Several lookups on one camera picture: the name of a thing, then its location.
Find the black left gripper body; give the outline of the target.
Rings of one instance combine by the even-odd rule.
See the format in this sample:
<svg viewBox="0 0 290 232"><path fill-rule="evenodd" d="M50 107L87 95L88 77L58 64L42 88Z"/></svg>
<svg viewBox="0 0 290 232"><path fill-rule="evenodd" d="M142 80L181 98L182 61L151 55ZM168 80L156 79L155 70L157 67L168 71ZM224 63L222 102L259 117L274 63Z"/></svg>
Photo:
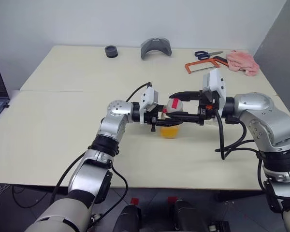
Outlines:
<svg viewBox="0 0 290 232"><path fill-rule="evenodd" d="M156 131L156 126L161 126L159 112L162 112L162 105L158 104L151 111L146 110L144 113L144 123L151 125L151 131Z"/></svg>

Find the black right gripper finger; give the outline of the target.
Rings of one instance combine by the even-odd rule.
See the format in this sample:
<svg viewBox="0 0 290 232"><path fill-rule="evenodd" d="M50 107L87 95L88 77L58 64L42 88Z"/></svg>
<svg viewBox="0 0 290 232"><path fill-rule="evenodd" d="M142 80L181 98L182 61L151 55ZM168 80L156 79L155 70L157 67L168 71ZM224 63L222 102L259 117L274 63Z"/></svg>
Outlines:
<svg viewBox="0 0 290 232"><path fill-rule="evenodd" d="M200 99L199 91L182 91L169 96L170 99L179 99L182 102L198 101Z"/></svg>
<svg viewBox="0 0 290 232"><path fill-rule="evenodd" d="M197 114L189 114L188 112L170 113L170 118L181 120L183 122L199 122L200 117Z"/></svg>

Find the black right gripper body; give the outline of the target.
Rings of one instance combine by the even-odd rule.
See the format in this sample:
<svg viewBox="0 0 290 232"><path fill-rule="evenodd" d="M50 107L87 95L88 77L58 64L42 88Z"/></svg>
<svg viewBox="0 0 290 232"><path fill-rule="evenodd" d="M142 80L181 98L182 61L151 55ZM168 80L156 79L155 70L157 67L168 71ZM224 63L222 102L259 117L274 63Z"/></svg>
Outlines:
<svg viewBox="0 0 290 232"><path fill-rule="evenodd" d="M217 91L200 91L199 95L199 125L218 126L215 110L219 109L219 94Z"/></svg>

